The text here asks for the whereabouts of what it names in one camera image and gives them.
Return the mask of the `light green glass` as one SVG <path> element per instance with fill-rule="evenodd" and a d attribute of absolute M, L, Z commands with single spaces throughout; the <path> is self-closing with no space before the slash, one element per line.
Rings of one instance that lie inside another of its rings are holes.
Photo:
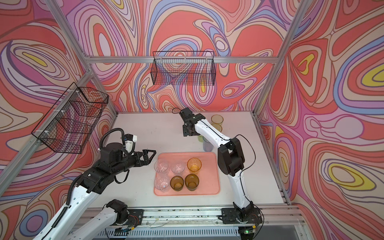
<path fill-rule="evenodd" d="M 203 143 L 203 142 L 204 142 L 204 137 L 201 136 L 201 135 L 199 135 L 199 136 L 198 136 L 198 140 L 199 140 L 199 142 Z"/>

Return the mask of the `brown glass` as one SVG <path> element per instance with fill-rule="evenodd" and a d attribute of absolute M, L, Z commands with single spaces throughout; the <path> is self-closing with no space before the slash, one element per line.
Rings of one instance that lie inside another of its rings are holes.
<path fill-rule="evenodd" d="M 181 176 L 174 176 L 171 178 L 170 186 L 176 192 L 181 191 L 184 187 L 184 179 Z"/>

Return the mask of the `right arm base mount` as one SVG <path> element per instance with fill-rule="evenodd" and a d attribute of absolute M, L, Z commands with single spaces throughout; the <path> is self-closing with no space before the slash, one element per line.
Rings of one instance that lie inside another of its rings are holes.
<path fill-rule="evenodd" d="M 258 226 L 263 223 L 262 214 L 257 208 L 245 212 L 235 208 L 222 208 L 218 219 L 224 224 L 253 224 Z"/>

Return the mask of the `clear glass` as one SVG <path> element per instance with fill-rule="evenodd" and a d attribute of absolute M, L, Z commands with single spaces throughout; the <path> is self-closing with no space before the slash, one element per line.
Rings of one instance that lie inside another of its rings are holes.
<path fill-rule="evenodd" d="M 157 174 L 168 174 L 170 170 L 170 164 L 165 160 L 158 160 L 154 164 L 154 169 Z"/>
<path fill-rule="evenodd" d="M 169 176 L 157 175 L 154 180 L 154 187 L 158 191 L 166 192 L 170 188 Z"/>
<path fill-rule="evenodd" d="M 171 171 L 176 176 L 182 176 L 185 169 L 186 169 L 186 164 L 183 162 L 176 162 L 176 163 L 172 164 L 172 167 L 171 167 Z"/>

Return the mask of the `pink plastic tray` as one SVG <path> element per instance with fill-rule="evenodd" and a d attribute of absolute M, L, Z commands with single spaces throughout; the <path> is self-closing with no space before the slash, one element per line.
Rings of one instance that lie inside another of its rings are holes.
<path fill-rule="evenodd" d="M 185 177 L 190 173 L 187 168 L 187 161 L 191 158 L 198 158 L 202 162 L 201 170 L 196 173 L 200 179 L 199 186 L 195 191 L 189 191 L 185 186 Z M 217 157 L 213 152 L 184 152 L 184 153 L 162 153 L 158 156 L 158 160 L 168 161 L 170 170 L 167 175 L 170 178 L 176 176 L 172 171 L 172 164 L 176 162 L 183 162 L 186 164 L 186 169 L 181 176 L 184 179 L 184 187 L 181 191 L 174 191 L 171 186 L 166 192 L 158 191 L 154 188 L 154 193 L 157 196 L 187 196 L 187 195 L 216 195 L 220 192 L 220 181 L 218 173 Z"/>

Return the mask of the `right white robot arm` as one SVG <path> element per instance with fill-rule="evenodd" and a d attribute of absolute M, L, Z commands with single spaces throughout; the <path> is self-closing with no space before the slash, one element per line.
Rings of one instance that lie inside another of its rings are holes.
<path fill-rule="evenodd" d="M 244 185 L 245 156 L 240 140 L 225 136 L 202 114 L 195 115 L 189 108 L 180 110 L 179 115 L 184 122 L 185 137 L 201 135 L 217 148 L 218 167 L 228 177 L 234 194 L 235 220 L 245 223 L 254 219 L 261 223 L 264 220 L 262 211 L 249 199 Z"/>

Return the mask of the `olive glass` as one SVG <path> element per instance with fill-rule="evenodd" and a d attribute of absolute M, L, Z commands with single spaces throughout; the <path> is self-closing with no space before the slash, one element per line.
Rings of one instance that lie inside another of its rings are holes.
<path fill-rule="evenodd" d="M 185 177 L 185 186 L 189 191 L 195 191 L 199 186 L 200 179 L 195 174 L 189 174 Z"/>

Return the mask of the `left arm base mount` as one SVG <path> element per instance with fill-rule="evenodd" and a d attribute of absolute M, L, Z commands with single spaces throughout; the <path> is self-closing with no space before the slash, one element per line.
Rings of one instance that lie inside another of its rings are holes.
<path fill-rule="evenodd" d="M 114 210 L 112 208 L 105 208 L 101 214 L 102 216 L 100 219 L 107 219 L 108 226 L 128 226 L 130 228 L 137 227 L 142 224 L 144 210 Z"/>

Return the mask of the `amber glass row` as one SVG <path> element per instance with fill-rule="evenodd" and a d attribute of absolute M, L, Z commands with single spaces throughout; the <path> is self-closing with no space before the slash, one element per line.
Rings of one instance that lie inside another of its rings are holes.
<path fill-rule="evenodd" d="M 191 158 L 187 161 L 187 168 L 192 174 L 198 173 L 202 168 L 202 162 L 198 158 Z"/>

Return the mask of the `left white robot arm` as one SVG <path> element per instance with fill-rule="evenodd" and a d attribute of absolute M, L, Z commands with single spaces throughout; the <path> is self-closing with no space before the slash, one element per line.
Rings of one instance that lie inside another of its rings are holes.
<path fill-rule="evenodd" d="M 100 143 L 100 159 L 83 174 L 75 178 L 68 190 L 66 203 L 49 221 L 37 240 L 92 239 L 102 228 L 110 225 L 126 225 L 130 213 L 128 206 L 119 200 L 112 200 L 91 221 L 70 234 L 83 213 L 111 183 L 119 183 L 116 176 L 129 174 L 131 168 L 147 166 L 156 155 L 155 150 L 136 152 L 126 150 L 126 143 Z"/>

